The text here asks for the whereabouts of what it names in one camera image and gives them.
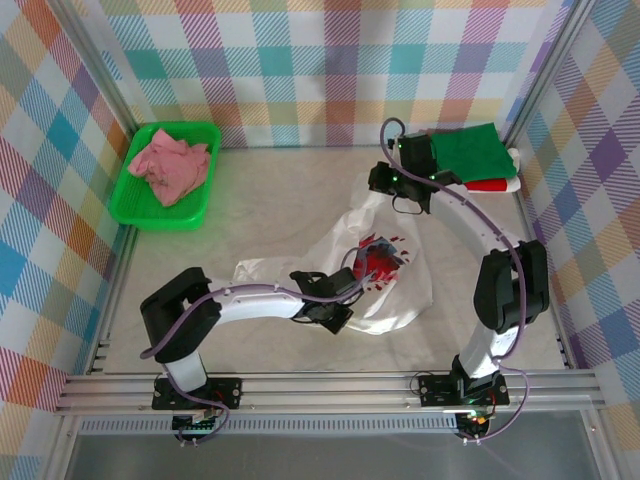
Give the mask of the white t-shirt with red print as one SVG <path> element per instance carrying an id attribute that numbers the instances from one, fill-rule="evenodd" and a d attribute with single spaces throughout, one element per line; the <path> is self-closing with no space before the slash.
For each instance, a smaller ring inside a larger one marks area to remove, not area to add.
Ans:
<path id="1" fill-rule="evenodd" d="M 353 306 L 346 327 L 370 335 L 401 329 L 433 304 L 432 280 L 413 216 L 398 213 L 392 199 L 368 189 L 367 175 L 352 185 L 349 207 L 302 257 L 240 261 L 238 281 L 284 281 L 295 271 L 333 274 L 350 267 L 356 276 L 366 268 L 364 294 Z"/>

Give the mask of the folded green t-shirt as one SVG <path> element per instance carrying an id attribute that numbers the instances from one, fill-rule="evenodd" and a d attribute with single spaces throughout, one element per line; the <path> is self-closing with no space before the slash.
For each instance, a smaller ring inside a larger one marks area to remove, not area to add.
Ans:
<path id="1" fill-rule="evenodd" d="M 449 170 L 463 183 L 508 179 L 517 168 L 493 123 L 430 136 L 432 154 L 440 170 Z"/>

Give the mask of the grey metal shelf panel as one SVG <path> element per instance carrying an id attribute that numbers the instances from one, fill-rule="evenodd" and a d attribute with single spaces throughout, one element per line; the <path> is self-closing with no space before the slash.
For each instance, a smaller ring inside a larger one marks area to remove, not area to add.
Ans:
<path id="1" fill-rule="evenodd" d="M 46 480 L 620 480 L 575 411 L 525 413 L 480 444 L 450 433 L 242 429 L 180 446 L 154 419 L 85 420 Z"/>

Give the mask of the green plastic basket tray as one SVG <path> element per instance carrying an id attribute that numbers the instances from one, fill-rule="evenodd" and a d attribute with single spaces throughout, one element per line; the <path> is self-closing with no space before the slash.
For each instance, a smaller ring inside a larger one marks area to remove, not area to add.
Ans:
<path id="1" fill-rule="evenodd" d="M 186 140 L 189 145 L 206 144 L 211 154 L 205 182 L 170 207 L 161 205 L 143 178 L 134 177 L 128 172 L 134 156 L 151 142 L 159 129 L 165 130 L 176 140 Z M 208 206 L 220 143 L 220 130 L 208 122 L 155 122 L 141 127 L 133 136 L 111 196 L 109 211 L 112 217 L 121 224 L 141 230 L 198 229 Z"/>

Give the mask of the crumpled pink t-shirt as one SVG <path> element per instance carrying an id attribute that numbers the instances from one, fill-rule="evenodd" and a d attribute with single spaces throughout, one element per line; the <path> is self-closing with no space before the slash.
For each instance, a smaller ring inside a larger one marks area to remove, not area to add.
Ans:
<path id="1" fill-rule="evenodd" d="M 143 178 L 161 205 L 170 207 L 205 182 L 210 161 L 206 144 L 189 145 L 159 129 L 134 156 L 128 172 Z"/>

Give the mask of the aluminium mounting rail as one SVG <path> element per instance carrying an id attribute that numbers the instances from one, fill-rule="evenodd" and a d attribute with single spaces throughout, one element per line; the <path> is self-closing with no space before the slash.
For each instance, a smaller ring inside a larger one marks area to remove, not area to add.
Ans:
<path id="1" fill-rule="evenodd" d="M 238 411 L 246 414 L 416 413 L 423 409 L 411 372 L 242 374 Z M 155 374 L 72 376 L 59 415 L 151 414 Z M 590 370 L 504 375 L 510 403 L 499 412 L 599 409 L 604 397 Z"/>

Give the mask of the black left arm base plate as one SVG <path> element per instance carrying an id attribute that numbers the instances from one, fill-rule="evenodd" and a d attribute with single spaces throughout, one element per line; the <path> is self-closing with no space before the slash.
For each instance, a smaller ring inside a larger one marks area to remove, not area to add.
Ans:
<path id="1" fill-rule="evenodd" d="M 223 403 L 230 410 L 236 410 L 240 406 L 242 380 L 236 377 L 209 377 L 204 386 L 189 392 L 189 395 L 202 400 Z M 209 405 L 185 398 L 172 387 L 168 378 L 163 377 L 154 382 L 151 408 L 153 410 L 197 410 L 209 408 Z"/>

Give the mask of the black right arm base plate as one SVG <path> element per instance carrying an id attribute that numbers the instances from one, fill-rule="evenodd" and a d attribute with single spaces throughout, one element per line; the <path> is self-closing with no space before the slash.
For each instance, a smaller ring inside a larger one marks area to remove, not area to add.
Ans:
<path id="1" fill-rule="evenodd" d="M 422 407 L 508 406 L 509 392 L 502 374 L 467 380 L 459 375 L 421 375 L 418 394 Z"/>

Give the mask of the aluminium frame post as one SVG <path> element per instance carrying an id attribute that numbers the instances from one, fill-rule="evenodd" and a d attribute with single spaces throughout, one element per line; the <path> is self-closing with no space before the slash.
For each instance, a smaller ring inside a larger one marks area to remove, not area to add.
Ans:
<path id="1" fill-rule="evenodd" d="M 531 66 L 516 98 L 513 120 L 504 128 L 504 140 L 521 155 L 521 170 L 535 164 L 534 147 L 528 130 L 598 0 L 547 0 L 536 25 L 532 48 L 527 56 Z M 540 314 L 523 336 L 514 356 L 507 363 L 526 370 L 564 370 L 571 366 L 566 353 L 566 334 L 557 313 L 554 292 L 547 311 Z"/>
<path id="2" fill-rule="evenodd" d="M 127 106 L 124 96 L 109 73 L 106 62 L 98 49 L 97 39 L 108 26 L 108 21 L 99 11 L 99 0 L 47 0 L 64 32 L 76 48 L 85 68 L 104 96 L 115 119 L 130 139 L 138 123 Z M 116 236 L 116 254 L 112 262 L 96 332 L 87 354 L 86 375 L 100 375 L 111 344 L 111 330 L 116 319 L 116 310 L 131 265 L 133 250 L 138 239 L 138 230 L 131 226 L 119 228 Z"/>

